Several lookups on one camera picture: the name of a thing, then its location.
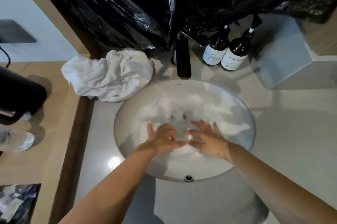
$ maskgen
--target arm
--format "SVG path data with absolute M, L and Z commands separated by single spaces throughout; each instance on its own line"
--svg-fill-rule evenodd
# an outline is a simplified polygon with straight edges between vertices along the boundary
M 189 143 L 203 153 L 229 161 L 247 180 L 280 223 L 337 223 L 337 210 L 280 174 L 242 146 L 227 141 L 216 123 L 192 122 L 200 130 L 185 133 L 200 137 L 203 144 Z
M 176 131 L 168 124 L 153 131 L 114 171 L 83 197 L 59 224 L 118 224 L 132 201 L 138 183 L 153 157 L 185 145 L 176 141 Z

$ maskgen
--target soap dispenser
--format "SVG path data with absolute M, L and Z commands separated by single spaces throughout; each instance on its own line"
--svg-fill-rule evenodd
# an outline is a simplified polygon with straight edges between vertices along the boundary
M 251 49 L 250 40 L 254 36 L 254 29 L 262 23 L 261 18 L 254 14 L 251 28 L 246 30 L 240 38 L 233 39 L 221 60 L 221 66 L 227 71 L 237 69 L 248 56 Z
M 228 39 L 228 34 L 230 33 L 230 28 L 228 25 L 222 30 L 211 36 L 211 43 L 205 48 L 203 60 L 208 65 L 218 64 L 223 55 L 228 48 L 230 41 Z

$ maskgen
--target person's left hand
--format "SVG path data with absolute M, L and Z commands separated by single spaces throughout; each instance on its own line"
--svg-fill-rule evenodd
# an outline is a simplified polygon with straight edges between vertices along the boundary
M 162 124 L 154 131 L 152 124 L 147 124 L 148 139 L 140 145 L 140 148 L 150 148 L 155 154 L 168 153 L 176 148 L 186 145 L 186 141 L 177 141 L 177 132 L 170 124 Z

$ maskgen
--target crumpled white towel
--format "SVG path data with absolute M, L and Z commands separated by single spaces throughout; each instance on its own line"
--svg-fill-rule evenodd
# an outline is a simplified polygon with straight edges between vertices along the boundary
M 153 68 L 144 52 L 125 48 L 118 52 L 111 50 L 101 60 L 76 56 L 67 61 L 61 71 L 76 94 L 118 102 L 149 83 Z

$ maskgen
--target white sink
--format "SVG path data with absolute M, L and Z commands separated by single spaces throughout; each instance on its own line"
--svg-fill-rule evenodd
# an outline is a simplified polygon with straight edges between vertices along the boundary
M 115 119 L 115 139 L 124 157 L 147 138 L 146 124 L 170 123 L 178 139 L 188 140 L 183 131 L 194 129 L 190 121 L 217 122 L 230 141 L 251 150 L 255 122 L 248 106 L 235 93 L 198 80 L 169 80 L 147 86 L 120 107 Z M 155 157 L 147 173 L 159 179 L 184 181 L 208 179 L 233 166 L 221 159 L 200 154 L 189 145 Z

